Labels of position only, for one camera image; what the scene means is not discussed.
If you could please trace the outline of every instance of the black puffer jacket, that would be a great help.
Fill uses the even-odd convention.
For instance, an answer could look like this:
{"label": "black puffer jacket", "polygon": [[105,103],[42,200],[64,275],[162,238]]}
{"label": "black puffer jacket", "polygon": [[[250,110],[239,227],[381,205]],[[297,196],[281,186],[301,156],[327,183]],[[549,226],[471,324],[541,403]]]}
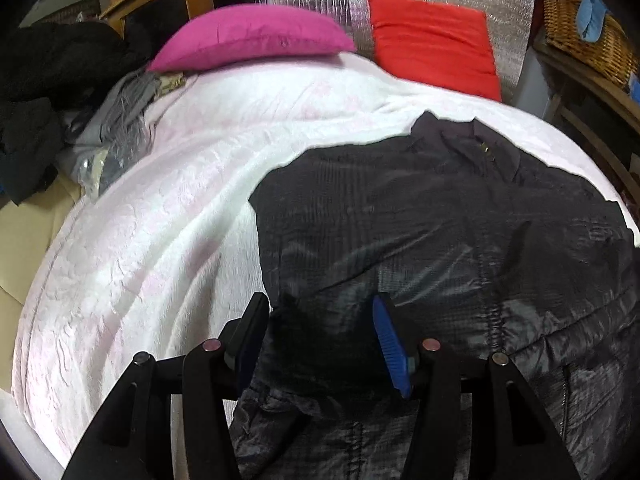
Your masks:
{"label": "black puffer jacket", "polygon": [[274,313],[231,425],[244,478],[399,478],[416,406],[390,386],[378,290],[458,352],[510,354],[583,478],[616,460],[639,421],[638,283],[590,183],[427,113],[411,136],[309,150],[250,201]]}

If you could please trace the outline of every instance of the pile of clothes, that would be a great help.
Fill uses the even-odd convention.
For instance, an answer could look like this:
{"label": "pile of clothes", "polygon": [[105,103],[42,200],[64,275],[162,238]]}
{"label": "pile of clothes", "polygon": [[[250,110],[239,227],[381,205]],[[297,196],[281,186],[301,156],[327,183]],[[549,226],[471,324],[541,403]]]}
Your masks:
{"label": "pile of clothes", "polygon": [[583,479],[620,459],[640,423],[639,255],[585,179],[427,112],[409,136],[308,150],[250,203],[274,310],[230,427],[244,479],[400,478],[417,405],[389,380],[377,292],[460,354],[510,355]]}
{"label": "pile of clothes", "polygon": [[4,38],[0,186],[13,202],[46,189],[59,169],[106,188],[144,154],[140,114],[159,87],[145,62],[102,22],[42,23]]}

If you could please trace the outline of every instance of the white blanket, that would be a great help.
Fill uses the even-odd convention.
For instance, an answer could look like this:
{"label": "white blanket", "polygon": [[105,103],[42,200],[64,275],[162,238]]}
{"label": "white blanket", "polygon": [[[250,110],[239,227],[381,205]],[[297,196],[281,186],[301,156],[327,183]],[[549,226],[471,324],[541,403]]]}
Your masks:
{"label": "white blanket", "polygon": [[[263,290],[247,199],[269,170],[313,146],[407,133],[426,109],[477,117],[548,165],[584,176],[621,203],[640,240],[591,159],[514,108],[400,81],[352,54],[194,76],[147,111],[152,154],[97,203],[83,201],[69,215],[25,304],[13,394],[60,463],[133,354],[188,352]],[[178,406],[174,416],[179,422]],[[181,451],[176,463],[184,478]]]}

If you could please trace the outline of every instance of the blue cloth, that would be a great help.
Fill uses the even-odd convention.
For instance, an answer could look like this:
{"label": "blue cloth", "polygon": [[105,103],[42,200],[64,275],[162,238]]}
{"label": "blue cloth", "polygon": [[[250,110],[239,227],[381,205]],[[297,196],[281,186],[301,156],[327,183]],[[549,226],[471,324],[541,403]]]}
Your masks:
{"label": "blue cloth", "polygon": [[584,41],[595,43],[600,39],[608,10],[602,0],[582,0],[575,15],[575,27]]}
{"label": "blue cloth", "polygon": [[629,95],[638,104],[640,104],[640,82],[636,74],[632,74],[629,79]]}

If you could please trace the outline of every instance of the red pillow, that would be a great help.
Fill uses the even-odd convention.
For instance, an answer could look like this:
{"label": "red pillow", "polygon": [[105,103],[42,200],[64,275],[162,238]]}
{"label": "red pillow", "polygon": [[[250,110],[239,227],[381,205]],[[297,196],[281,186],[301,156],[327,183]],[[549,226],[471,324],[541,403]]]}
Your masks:
{"label": "red pillow", "polygon": [[500,98],[484,12],[423,0],[369,0],[376,62],[403,79]]}

